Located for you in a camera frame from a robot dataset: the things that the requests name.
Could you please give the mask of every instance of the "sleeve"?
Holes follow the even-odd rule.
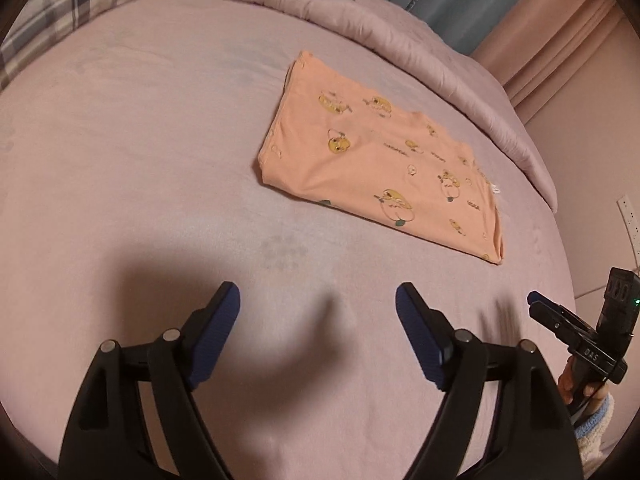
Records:
[[[600,409],[575,429],[585,478],[588,478],[605,459],[600,447],[602,435],[611,422],[613,408],[613,397],[609,394]]]

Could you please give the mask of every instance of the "device handle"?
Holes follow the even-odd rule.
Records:
[[[572,418],[572,422],[575,422],[580,418],[581,413],[586,408],[586,398],[584,397],[584,389],[588,384],[601,383],[604,377],[597,373],[591,365],[585,360],[575,357],[574,364],[572,365],[572,373],[574,375],[574,390],[572,394],[574,399],[567,406],[569,416]]]

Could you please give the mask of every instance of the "plaid fabric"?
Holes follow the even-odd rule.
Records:
[[[105,10],[131,0],[29,0],[0,45],[0,90],[52,45]]]

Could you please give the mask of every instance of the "peach-colored shirt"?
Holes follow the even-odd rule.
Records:
[[[309,52],[289,70],[258,161],[269,186],[502,261],[491,183],[471,148]]]

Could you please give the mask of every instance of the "power strip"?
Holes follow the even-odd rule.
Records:
[[[618,199],[618,207],[625,221],[626,232],[629,234],[629,241],[631,241],[636,258],[636,268],[638,268],[640,267],[640,226],[638,225],[638,217],[627,195]]]

